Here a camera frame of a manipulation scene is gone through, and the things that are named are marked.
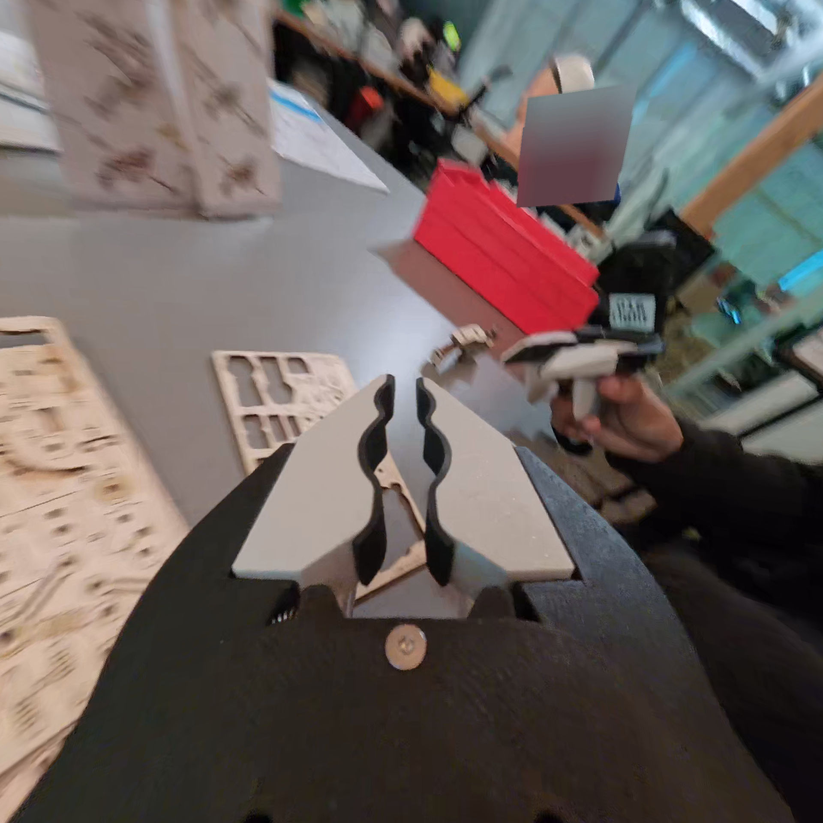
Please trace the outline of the wooden post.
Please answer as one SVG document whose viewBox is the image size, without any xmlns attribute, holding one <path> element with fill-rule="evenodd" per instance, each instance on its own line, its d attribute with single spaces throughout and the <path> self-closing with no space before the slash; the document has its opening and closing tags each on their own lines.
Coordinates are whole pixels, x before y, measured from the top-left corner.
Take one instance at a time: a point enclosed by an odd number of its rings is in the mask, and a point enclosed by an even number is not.
<svg viewBox="0 0 823 823">
<path fill-rule="evenodd" d="M 712 239 L 715 222 L 821 129 L 818 75 L 680 211 L 680 218 L 696 234 Z"/>
</svg>

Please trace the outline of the grey desk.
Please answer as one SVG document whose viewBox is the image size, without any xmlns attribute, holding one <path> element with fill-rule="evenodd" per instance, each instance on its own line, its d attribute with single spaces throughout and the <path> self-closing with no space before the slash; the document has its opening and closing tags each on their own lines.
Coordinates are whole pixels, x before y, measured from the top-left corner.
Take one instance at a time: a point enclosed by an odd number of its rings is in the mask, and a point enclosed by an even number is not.
<svg viewBox="0 0 823 823">
<path fill-rule="evenodd" d="M 380 230 L 406 227 L 420 195 L 408 183 L 384 197 L 295 168 L 286 177 L 308 183 L 319 210 L 231 224 L 2 218 L 2 318 L 63 325 L 147 459 L 159 458 L 177 482 L 182 494 L 168 494 L 189 514 L 204 514 L 207 493 L 227 490 L 235 475 L 207 350 L 341 343 L 361 377 L 376 365 L 409 376 L 426 342 L 426 324 L 416 321 L 429 311 L 412 298 L 395 301 L 400 285 L 365 258 Z M 205 525 L 209 538 L 228 525 L 234 540 L 222 583 L 234 577 L 268 493 L 252 502 L 250 486 L 242 488 L 240 502 Z"/>
</svg>

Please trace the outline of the stack of wooden sheets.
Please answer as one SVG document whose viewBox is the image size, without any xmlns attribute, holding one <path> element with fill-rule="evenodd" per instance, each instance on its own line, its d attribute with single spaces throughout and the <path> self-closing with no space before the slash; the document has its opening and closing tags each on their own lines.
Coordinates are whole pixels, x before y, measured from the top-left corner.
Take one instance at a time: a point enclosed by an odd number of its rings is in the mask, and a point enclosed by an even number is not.
<svg viewBox="0 0 823 823">
<path fill-rule="evenodd" d="M 2 318 L 1 449 L 5 792 L 77 722 L 188 526 L 55 318 Z"/>
</svg>

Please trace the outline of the small wooden model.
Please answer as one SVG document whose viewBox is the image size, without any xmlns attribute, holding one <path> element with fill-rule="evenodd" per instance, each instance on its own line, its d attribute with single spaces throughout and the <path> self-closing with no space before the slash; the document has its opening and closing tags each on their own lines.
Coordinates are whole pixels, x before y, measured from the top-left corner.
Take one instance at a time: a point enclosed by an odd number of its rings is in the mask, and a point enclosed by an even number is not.
<svg viewBox="0 0 823 823">
<path fill-rule="evenodd" d="M 467 324 L 455 329 L 449 342 L 435 348 L 428 362 L 442 374 L 458 364 L 473 361 L 475 357 L 493 348 L 498 337 L 496 327 L 485 328 L 479 324 Z"/>
</svg>

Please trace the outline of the white printed model box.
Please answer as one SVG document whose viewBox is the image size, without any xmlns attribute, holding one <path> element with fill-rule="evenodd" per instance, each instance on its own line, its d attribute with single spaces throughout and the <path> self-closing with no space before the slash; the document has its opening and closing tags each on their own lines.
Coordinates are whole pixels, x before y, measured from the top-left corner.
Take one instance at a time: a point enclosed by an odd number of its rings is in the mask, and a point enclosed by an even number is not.
<svg viewBox="0 0 823 823">
<path fill-rule="evenodd" d="M 259 1 L 26 2 L 75 208 L 235 219 L 281 201 Z"/>
</svg>

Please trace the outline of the laser-cut wooden parts sheet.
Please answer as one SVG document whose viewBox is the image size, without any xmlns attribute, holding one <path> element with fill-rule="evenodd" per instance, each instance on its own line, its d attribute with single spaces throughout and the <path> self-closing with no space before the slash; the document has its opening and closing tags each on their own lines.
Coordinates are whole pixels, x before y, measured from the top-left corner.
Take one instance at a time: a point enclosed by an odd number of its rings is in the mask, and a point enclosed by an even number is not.
<svg viewBox="0 0 823 823">
<path fill-rule="evenodd" d="M 214 351 L 211 364 L 246 475 L 358 390 L 344 360 L 332 354 Z M 424 518 L 390 453 L 376 478 L 406 512 L 414 539 L 396 559 L 384 562 L 372 582 L 358 585 L 358 606 L 404 582 L 425 563 Z"/>
</svg>

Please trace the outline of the red plastic bin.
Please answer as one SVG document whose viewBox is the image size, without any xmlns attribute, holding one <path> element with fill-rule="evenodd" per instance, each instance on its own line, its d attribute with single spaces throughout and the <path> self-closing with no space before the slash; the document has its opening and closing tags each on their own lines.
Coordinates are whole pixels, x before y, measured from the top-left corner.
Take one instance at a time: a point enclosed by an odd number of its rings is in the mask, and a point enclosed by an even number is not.
<svg viewBox="0 0 823 823">
<path fill-rule="evenodd" d="M 469 165 L 439 160 L 413 237 L 525 334 L 575 330 L 598 306 L 596 266 Z"/>
</svg>

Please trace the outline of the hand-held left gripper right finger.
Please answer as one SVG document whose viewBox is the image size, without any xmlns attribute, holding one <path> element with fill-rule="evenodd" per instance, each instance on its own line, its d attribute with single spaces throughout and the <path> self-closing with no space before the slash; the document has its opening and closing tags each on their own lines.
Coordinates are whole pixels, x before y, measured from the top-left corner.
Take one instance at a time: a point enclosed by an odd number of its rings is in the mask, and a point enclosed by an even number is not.
<svg viewBox="0 0 823 823">
<path fill-rule="evenodd" d="M 430 378 L 417 379 L 430 576 L 466 616 L 488 588 L 574 581 L 574 559 L 512 441 Z"/>
</svg>

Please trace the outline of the mannequin head with white helmet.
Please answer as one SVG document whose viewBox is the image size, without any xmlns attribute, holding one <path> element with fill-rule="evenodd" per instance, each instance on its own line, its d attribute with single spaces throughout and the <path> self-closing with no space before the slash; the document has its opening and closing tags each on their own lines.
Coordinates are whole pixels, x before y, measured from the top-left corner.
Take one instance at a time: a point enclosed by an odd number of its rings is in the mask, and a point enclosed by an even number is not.
<svg viewBox="0 0 823 823">
<path fill-rule="evenodd" d="M 505 136 L 506 145 L 514 152 L 520 152 L 527 108 L 531 98 L 591 90 L 594 85 L 592 66 L 586 57 L 579 54 L 549 57 L 520 97 L 514 124 Z"/>
</svg>

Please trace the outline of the laminated paper sheet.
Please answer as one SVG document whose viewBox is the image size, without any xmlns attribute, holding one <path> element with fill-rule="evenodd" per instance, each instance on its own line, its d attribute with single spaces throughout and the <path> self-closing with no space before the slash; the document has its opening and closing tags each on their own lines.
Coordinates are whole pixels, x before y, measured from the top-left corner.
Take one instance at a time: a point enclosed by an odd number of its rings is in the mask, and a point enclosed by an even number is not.
<svg viewBox="0 0 823 823">
<path fill-rule="evenodd" d="M 350 149 L 318 110 L 294 88 L 269 81 L 272 148 L 282 159 L 337 180 L 388 192 L 381 179 Z"/>
</svg>

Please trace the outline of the person's right forearm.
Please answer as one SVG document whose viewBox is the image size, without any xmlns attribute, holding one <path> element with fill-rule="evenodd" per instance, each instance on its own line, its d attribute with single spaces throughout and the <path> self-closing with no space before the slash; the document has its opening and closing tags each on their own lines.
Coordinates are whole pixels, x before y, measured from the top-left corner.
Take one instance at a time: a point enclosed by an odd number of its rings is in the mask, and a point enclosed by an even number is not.
<svg viewBox="0 0 823 823">
<path fill-rule="evenodd" d="M 607 457 L 657 505 L 634 545 L 736 734 L 796 821 L 821 821 L 821 464 L 680 427 L 661 462 Z"/>
</svg>

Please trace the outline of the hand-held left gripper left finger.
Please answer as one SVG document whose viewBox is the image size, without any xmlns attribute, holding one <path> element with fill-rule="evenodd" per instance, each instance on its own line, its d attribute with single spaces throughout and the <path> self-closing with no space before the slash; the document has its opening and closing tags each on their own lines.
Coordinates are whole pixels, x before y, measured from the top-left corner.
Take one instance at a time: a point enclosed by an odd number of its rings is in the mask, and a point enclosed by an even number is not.
<svg viewBox="0 0 823 823">
<path fill-rule="evenodd" d="M 382 375 L 300 435 L 287 451 L 232 565 L 245 580 L 322 584 L 352 605 L 384 563 L 387 533 L 376 469 L 387 456 L 394 377 Z"/>
</svg>

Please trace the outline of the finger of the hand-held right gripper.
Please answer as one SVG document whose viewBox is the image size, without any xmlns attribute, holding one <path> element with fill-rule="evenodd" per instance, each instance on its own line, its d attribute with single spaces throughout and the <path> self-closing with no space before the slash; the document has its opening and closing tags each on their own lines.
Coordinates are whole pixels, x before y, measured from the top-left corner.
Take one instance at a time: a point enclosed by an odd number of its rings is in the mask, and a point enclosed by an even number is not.
<svg viewBox="0 0 823 823">
<path fill-rule="evenodd" d="M 547 360 L 526 366 L 526 391 L 531 404 L 550 401 L 561 384 L 573 383 L 580 370 L 578 351 L 555 351 Z"/>
<path fill-rule="evenodd" d="M 521 363 L 542 363 L 563 347 L 576 346 L 579 339 L 574 332 L 552 331 L 528 335 L 515 344 L 509 346 L 500 355 L 503 365 L 517 365 Z"/>
</svg>

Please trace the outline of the person's right hand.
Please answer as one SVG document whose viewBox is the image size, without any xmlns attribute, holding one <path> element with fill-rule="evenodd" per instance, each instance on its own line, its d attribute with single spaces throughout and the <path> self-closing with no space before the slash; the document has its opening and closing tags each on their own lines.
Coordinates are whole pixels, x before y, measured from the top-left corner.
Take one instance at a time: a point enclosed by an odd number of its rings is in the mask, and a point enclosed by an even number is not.
<svg viewBox="0 0 823 823">
<path fill-rule="evenodd" d="M 684 434 L 671 409 L 636 375 L 612 375 L 596 384 L 599 413 L 576 419 L 573 402 L 557 395 L 552 426 L 566 438 L 619 458 L 659 463 L 680 450 Z"/>
</svg>

